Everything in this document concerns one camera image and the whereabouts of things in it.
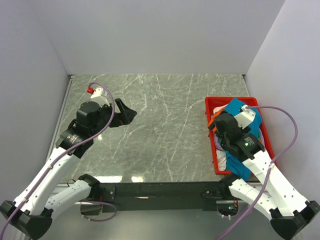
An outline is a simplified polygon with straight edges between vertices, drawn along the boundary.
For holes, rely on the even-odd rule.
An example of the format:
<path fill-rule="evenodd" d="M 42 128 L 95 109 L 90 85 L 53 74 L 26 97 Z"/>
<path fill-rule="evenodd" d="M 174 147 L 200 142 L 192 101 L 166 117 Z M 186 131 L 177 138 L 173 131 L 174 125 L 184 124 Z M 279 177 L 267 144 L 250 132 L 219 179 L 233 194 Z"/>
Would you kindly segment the teal t shirt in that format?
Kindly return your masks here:
<path fill-rule="evenodd" d="M 240 113 L 240 110 L 243 105 L 245 105 L 244 102 L 240 101 L 237 98 L 234 98 L 224 108 L 224 110 L 232 116 L 236 116 Z M 255 137 L 258 138 L 260 132 L 260 125 L 262 124 L 262 117 L 256 108 L 253 108 L 252 110 L 255 112 L 255 118 L 253 122 L 249 125 L 249 133 L 255 135 Z M 236 174 L 237 176 L 241 177 L 244 181 L 247 182 L 251 177 L 252 172 L 235 156 L 231 155 L 228 151 L 226 151 L 225 154 L 227 170 L 231 171 L 233 174 Z"/>

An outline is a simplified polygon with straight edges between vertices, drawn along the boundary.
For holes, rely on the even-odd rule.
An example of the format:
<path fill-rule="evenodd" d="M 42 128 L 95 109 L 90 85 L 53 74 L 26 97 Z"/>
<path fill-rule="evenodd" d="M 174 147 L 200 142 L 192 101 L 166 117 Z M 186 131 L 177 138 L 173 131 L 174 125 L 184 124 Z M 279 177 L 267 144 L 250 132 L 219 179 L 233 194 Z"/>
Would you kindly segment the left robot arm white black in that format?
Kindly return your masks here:
<path fill-rule="evenodd" d="M 106 101 L 81 104 L 76 117 L 60 135 L 49 159 L 28 187 L 13 201 L 0 206 L 7 225 L 12 225 L 32 240 L 40 239 L 53 220 L 74 203 L 100 198 L 100 182 L 89 174 L 80 176 L 74 184 L 52 195 L 62 177 L 93 145 L 94 138 L 106 128 L 130 124 L 137 112 L 121 99 L 115 100 L 119 112 Z"/>

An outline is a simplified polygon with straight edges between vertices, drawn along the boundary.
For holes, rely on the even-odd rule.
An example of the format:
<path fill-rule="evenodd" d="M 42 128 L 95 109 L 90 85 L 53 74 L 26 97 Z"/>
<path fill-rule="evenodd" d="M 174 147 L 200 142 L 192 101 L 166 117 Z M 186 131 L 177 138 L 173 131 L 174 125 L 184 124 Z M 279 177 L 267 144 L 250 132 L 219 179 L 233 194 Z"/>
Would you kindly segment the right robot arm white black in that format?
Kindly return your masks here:
<path fill-rule="evenodd" d="M 273 230 L 284 240 L 293 239 L 320 212 L 315 200 L 307 200 L 286 179 L 264 145 L 250 133 L 249 125 L 255 112 L 245 110 L 232 116 L 223 111 L 210 124 L 221 147 L 243 163 L 262 184 L 257 190 L 237 174 L 227 176 L 219 187 L 222 198 L 245 201 L 269 221 Z"/>

